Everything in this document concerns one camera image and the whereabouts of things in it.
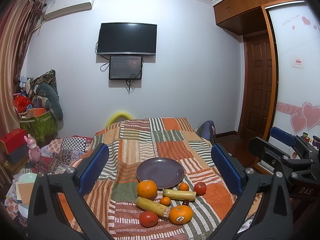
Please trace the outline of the red tomato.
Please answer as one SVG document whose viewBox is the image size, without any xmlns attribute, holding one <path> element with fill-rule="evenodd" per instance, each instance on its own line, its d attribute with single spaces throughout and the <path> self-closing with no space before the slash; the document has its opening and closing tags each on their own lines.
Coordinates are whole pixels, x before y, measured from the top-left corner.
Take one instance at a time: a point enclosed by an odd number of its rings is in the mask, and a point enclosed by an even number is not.
<svg viewBox="0 0 320 240">
<path fill-rule="evenodd" d="M 158 224 L 158 216 L 151 211 L 144 211 L 139 216 L 139 222 L 143 227 L 150 228 Z"/>
<path fill-rule="evenodd" d="M 202 196 L 207 191 L 207 185 L 204 182 L 199 181 L 194 185 L 194 191 L 198 196 Z"/>
</svg>

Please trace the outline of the small tangerine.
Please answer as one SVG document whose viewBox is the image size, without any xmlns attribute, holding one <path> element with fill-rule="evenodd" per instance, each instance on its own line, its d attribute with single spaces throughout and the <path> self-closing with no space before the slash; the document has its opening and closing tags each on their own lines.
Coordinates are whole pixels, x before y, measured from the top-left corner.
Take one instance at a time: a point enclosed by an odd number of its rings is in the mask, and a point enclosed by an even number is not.
<svg viewBox="0 0 320 240">
<path fill-rule="evenodd" d="M 180 183 L 178 189 L 180 191 L 189 191 L 189 185 L 187 183 Z"/>
<path fill-rule="evenodd" d="M 170 206 L 171 199 L 169 197 L 163 197 L 160 199 L 159 203 L 165 206 Z"/>
</svg>

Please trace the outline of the large orange with sticker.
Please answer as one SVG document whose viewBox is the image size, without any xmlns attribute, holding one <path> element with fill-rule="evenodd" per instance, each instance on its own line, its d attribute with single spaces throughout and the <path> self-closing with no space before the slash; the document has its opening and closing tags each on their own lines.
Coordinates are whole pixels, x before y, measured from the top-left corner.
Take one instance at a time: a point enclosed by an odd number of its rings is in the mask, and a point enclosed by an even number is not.
<svg viewBox="0 0 320 240">
<path fill-rule="evenodd" d="M 186 224 L 191 221 L 193 210 L 186 205 L 173 207 L 169 213 L 169 220 L 174 224 Z"/>
</svg>

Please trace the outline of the brown wooden door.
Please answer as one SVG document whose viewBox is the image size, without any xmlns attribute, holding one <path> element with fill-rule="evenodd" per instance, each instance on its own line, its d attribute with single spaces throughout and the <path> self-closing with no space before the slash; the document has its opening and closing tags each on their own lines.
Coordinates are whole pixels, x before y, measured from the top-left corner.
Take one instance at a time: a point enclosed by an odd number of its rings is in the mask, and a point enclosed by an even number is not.
<svg viewBox="0 0 320 240">
<path fill-rule="evenodd" d="M 240 137 L 249 141 L 263 137 L 267 125 L 272 89 L 272 56 L 268 33 L 245 38 L 244 113 Z"/>
</svg>

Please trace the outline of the blue bag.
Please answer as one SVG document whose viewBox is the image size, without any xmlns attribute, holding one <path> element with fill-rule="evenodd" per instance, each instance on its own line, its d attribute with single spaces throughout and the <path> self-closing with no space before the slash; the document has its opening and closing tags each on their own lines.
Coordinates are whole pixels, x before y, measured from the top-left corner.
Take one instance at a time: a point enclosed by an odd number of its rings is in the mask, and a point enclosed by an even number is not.
<svg viewBox="0 0 320 240">
<path fill-rule="evenodd" d="M 208 140 L 212 145 L 215 144 L 216 129 L 213 120 L 204 122 L 196 131 L 196 134 Z"/>
</svg>

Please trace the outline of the checkered quilt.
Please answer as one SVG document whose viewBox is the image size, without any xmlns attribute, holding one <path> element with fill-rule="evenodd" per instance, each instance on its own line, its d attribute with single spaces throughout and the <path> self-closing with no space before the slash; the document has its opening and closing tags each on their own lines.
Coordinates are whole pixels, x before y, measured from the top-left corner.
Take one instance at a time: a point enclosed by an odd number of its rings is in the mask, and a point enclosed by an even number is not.
<svg viewBox="0 0 320 240">
<path fill-rule="evenodd" d="M 39 162 L 30 170 L 33 173 L 44 171 L 50 174 L 63 173 L 74 161 L 85 154 L 92 143 L 92 138 L 64 137 L 52 140 L 40 149 Z"/>
</svg>

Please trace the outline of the pink plush toy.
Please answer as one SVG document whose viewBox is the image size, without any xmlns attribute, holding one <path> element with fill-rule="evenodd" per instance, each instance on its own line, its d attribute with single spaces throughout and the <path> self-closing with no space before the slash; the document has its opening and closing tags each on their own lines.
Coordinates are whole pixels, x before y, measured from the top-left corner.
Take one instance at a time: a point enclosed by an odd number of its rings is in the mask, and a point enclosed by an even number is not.
<svg viewBox="0 0 320 240">
<path fill-rule="evenodd" d="M 40 160 L 41 151 L 39 146 L 37 146 L 35 138 L 28 134 L 24 136 L 24 139 L 27 143 L 30 161 L 32 161 L 34 164 L 37 164 Z"/>
</svg>

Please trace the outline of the red box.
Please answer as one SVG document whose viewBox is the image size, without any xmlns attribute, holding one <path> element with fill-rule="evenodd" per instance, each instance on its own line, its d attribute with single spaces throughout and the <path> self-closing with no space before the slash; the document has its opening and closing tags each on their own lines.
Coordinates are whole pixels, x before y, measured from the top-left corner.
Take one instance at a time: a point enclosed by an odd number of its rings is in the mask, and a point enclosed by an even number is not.
<svg viewBox="0 0 320 240">
<path fill-rule="evenodd" d="M 26 144 L 24 137 L 26 136 L 25 130 L 17 128 L 6 135 L 0 137 L 1 152 L 4 154 L 11 154 L 17 148 Z"/>
</svg>

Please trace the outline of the dark red jujube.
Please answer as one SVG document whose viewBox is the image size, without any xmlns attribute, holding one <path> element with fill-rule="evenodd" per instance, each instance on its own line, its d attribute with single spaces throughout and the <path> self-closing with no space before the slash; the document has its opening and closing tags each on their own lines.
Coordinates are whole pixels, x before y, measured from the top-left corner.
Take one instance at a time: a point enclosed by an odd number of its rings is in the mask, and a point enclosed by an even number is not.
<svg viewBox="0 0 320 240">
<path fill-rule="evenodd" d="M 183 201 L 182 205 L 188 206 L 189 205 L 189 201 L 188 200 Z"/>
</svg>

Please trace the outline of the green storage box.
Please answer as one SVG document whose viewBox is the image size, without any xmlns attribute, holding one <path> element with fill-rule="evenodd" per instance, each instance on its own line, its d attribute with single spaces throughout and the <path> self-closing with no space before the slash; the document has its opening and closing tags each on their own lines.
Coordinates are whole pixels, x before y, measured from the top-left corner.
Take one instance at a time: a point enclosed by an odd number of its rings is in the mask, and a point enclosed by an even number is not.
<svg viewBox="0 0 320 240">
<path fill-rule="evenodd" d="M 45 143 L 57 136 L 57 125 L 51 112 L 33 118 L 24 118 L 20 121 L 21 129 L 30 134 L 38 143 Z"/>
</svg>

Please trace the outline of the purple round plate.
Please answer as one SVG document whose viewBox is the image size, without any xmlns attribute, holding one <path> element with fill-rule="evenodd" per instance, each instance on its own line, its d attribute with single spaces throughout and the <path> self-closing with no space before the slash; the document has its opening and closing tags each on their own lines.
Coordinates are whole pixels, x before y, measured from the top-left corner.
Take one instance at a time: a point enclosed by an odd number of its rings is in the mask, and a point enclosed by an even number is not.
<svg viewBox="0 0 320 240">
<path fill-rule="evenodd" d="M 169 189 L 183 180 L 184 169 L 178 161 L 170 158 L 150 158 L 139 164 L 136 177 L 138 181 L 155 182 L 158 189 Z"/>
</svg>

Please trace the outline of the striped patchwork blanket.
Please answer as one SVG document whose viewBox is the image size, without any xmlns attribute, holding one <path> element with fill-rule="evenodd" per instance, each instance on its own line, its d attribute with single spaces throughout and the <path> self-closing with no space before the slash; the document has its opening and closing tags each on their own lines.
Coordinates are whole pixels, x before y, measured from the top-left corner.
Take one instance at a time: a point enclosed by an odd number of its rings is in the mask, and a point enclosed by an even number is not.
<svg viewBox="0 0 320 240">
<path fill-rule="evenodd" d="M 85 201 L 99 222 L 115 239 L 205 239 L 220 224 L 236 197 L 227 189 L 211 159 L 211 144 L 198 136 L 186 118 L 126 120 L 98 132 L 89 150 L 70 166 L 76 166 L 105 143 L 110 157 Z M 136 207 L 136 170 L 154 157 L 178 161 L 184 169 L 183 182 L 193 187 L 202 181 L 207 192 L 190 204 L 193 217 L 185 225 L 161 219 L 143 227 Z"/>
</svg>

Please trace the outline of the grey plush cushion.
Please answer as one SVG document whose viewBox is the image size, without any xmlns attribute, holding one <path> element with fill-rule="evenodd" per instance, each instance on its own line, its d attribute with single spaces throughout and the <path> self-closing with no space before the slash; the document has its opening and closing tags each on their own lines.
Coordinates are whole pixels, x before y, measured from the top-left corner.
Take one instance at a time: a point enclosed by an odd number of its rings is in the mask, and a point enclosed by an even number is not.
<svg viewBox="0 0 320 240">
<path fill-rule="evenodd" d="M 44 103 L 44 107 L 53 114 L 56 120 L 63 120 L 63 112 L 59 103 L 59 97 L 52 86 L 47 83 L 41 83 L 36 86 L 35 94 L 47 99 Z"/>
</svg>

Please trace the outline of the red plastic bag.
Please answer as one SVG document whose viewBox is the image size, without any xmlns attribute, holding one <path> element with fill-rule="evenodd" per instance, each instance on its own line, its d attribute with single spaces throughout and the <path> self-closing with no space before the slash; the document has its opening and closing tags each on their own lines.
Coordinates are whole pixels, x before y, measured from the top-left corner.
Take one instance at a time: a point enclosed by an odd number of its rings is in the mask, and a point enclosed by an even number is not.
<svg viewBox="0 0 320 240">
<path fill-rule="evenodd" d="M 27 96 L 20 94 L 14 97 L 14 105 L 18 113 L 23 113 L 27 110 L 29 105 L 32 106 L 32 103 Z"/>
</svg>

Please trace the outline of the yellow pillow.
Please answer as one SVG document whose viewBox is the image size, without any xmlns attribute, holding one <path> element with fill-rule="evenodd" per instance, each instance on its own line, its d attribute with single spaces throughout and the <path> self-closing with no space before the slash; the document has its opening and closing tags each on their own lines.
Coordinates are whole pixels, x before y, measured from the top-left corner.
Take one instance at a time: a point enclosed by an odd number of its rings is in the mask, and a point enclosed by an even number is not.
<svg viewBox="0 0 320 240">
<path fill-rule="evenodd" d="M 111 118 L 106 123 L 105 127 L 110 126 L 111 124 L 114 124 L 119 119 L 133 120 L 134 117 L 125 111 L 118 111 L 111 116 Z"/>
</svg>

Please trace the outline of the wooden wardrobe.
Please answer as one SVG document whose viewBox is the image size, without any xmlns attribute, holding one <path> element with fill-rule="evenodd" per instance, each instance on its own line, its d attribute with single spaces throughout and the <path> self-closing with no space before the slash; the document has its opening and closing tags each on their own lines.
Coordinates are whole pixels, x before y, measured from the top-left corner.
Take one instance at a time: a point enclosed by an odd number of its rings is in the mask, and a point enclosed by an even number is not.
<svg viewBox="0 0 320 240">
<path fill-rule="evenodd" d="M 286 2 L 300 2 L 302 0 L 221 0 L 213 5 L 216 25 L 235 35 L 242 36 L 244 41 L 244 58 L 245 56 L 245 38 L 263 33 L 268 33 L 272 56 L 272 89 L 270 110 L 267 125 L 264 131 L 263 139 L 268 139 L 269 130 L 273 124 L 277 104 L 278 94 L 278 56 L 277 46 L 272 28 L 271 18 L 267 9 L 272 5 L 281 5 Z M 245 70 L 244 70 L 244 97 L 238 135 L 240 137 L 240 127 L 242 115 L 244 113 L 245 91 Z"/>
</svg>

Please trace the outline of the small black monitor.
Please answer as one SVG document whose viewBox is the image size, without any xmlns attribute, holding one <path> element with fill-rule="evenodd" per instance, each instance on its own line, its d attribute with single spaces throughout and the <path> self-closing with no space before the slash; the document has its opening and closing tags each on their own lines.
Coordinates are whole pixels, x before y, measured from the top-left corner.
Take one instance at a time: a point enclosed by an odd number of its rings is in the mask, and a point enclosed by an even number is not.
<svg viewBox="0 0 320 240">
<path fill-rule="evenodd" d="M 141 80 L 143 58 L 141 56 L 111 56 L 110 80 Z"/>
</svg>

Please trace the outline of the striped brown curtain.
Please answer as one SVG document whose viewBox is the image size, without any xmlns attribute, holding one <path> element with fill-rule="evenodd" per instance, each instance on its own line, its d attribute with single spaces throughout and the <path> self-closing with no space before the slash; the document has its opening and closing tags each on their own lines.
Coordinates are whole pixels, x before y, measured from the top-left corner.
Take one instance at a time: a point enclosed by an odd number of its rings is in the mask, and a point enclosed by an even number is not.
<svg viewBox="0 0 320 240">
<path fill-rule="evenodd" d="M 1 136 L 18 128 L 13 94 L 44 0 L 14 0 L 1 17 Z"/>
</svg>

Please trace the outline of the white air conditioner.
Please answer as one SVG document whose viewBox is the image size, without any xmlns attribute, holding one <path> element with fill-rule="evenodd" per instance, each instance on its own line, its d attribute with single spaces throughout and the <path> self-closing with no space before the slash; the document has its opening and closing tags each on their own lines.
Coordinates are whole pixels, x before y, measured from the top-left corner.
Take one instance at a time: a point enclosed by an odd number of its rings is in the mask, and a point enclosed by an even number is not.
<svg viewBox="0 0 320 240">
<path fill-rule="evenodd" d="M 55 0 L 47 4 L 44 19 L 49 21 L 73 13 L 88 11 L 93 8 L 93 4 L 94 0 Z"/>
</svg>

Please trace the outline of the black wall television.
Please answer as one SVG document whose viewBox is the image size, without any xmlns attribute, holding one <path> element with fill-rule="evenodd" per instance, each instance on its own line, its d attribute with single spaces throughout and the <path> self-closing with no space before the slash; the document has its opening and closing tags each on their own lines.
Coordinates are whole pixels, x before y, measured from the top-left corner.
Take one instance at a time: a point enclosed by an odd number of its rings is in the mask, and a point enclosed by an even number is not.
<svg viewBox="0 0 320 240">
<path fill-rule="evenodd" d="M 102 23 L 98 55 L 155 55 L 157 25 L 147 23 Z"/>
</svg>

